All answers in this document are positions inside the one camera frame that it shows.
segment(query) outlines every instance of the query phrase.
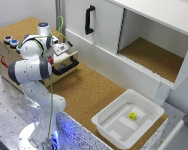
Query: open cabinet compartment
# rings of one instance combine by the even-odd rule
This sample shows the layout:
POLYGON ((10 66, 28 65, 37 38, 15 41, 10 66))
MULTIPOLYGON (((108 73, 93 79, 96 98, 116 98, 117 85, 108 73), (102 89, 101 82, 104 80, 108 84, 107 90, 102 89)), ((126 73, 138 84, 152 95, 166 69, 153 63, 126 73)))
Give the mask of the open cabinet compartment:
POLYGON ((187 52, 188 35, 125 9, 118 55, 151 70, 175 88, 186 78, 177 79, 187 52))

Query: white wall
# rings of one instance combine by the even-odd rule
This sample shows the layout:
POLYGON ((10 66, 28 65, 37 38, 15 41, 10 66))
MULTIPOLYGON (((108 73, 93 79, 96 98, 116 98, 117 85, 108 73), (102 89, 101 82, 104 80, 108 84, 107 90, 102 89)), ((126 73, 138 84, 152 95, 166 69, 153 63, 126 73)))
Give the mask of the white wall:
POLYGON ((188 110, 188 77, 176 90, 171 91, 167 102, 183 112, 188 110))
POLYGON ((55 0, 0 0, 0 28, 28 17, 56 29, 55 0))

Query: cabinet door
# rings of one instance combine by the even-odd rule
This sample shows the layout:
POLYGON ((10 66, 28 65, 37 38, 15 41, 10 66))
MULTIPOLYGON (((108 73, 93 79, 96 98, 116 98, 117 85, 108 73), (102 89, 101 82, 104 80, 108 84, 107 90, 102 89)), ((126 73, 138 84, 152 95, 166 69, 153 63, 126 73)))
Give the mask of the cabinet door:
POLYGON ((106 0, 68 0, 66 28, 111 53, 116 54, 122 25, 123 8, 106 0), (93 33, 85 34, 86 10, 90 5, 90 28, 93 33))

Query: cabinet shelf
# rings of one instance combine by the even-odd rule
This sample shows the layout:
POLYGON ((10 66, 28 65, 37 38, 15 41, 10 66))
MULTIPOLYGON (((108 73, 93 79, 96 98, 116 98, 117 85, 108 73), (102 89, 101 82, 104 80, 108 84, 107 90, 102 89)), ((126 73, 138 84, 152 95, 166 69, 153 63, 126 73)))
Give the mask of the cabinet shelf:
POLYGON ((184 60, 143 38, 138 38, 119 53, 172 82, 175 82, 184 60))

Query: brown countertop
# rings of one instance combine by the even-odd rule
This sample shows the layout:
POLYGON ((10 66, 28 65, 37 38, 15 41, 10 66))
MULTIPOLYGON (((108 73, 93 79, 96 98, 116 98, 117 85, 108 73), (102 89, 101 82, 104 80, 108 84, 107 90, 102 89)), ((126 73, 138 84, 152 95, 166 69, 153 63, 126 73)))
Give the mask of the brown countertop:
MULTIPOLYGON (((0 41, 3 42, 4 36, 11 35, 21 42, 26 34, 37 34, 37 24, 39 22, 39 20, 30 17, 1 28, 0 41)), ((66 113, 113 149, 117 149, 98 133, 96 126, 91 122, 91 118, 125 92, 125 89, 82 63, 78 65, 77 70, 54 83, 53 88, 55 94, 61 95, 66 99, 66 113)), ((139 150, 166 119, 167 115, 164 114, 131 150, 139 150)))

